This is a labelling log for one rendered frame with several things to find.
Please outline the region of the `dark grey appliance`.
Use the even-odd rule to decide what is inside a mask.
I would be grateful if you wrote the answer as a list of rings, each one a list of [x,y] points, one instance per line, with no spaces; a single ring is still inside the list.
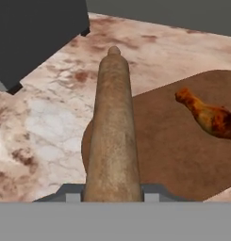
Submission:
[[[89,33],[86,0],[0,0],[0,91],[18,92],[24,77]]]

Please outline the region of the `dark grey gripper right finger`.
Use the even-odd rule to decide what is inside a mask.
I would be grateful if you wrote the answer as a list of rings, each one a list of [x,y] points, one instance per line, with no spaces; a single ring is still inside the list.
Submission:
[[[145,202],[187,202],[188,200],[172,194],[162,184],[142,184],[141,190]]]

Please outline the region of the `wooden rolling pin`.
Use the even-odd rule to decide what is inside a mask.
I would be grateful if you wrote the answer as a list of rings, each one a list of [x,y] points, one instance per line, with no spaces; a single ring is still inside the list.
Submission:
[[[118,47],[101,60],[83,200],[142,201],[130,72]]]

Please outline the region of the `roasted chicken drumstick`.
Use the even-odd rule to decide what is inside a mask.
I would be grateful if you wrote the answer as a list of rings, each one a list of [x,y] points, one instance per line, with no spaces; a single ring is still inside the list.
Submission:
[[[174,96],[204,131],[211,136],[231,140],[231,112],[228,109],[204,103],[187,88],[178,90]]]

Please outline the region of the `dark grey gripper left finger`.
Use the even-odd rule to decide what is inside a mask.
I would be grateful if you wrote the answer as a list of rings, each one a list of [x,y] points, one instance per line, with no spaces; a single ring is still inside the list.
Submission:
[[[39,202],[81,202],[84,186],[82,184],[64,184],[53,194],[37,199]]]

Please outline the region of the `brown wooden cutting board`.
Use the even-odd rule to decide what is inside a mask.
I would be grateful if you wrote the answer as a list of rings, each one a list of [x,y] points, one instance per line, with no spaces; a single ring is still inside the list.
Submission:
[[[231,111],[231,71],[195,74],[137,96],[132,95],[140,188],[162,184],[189,201],[204,201],[231,187],[231,140],[211,136],[175,99],[187,88],[208,104]],[[82,139],[89,167],[92,121]]]

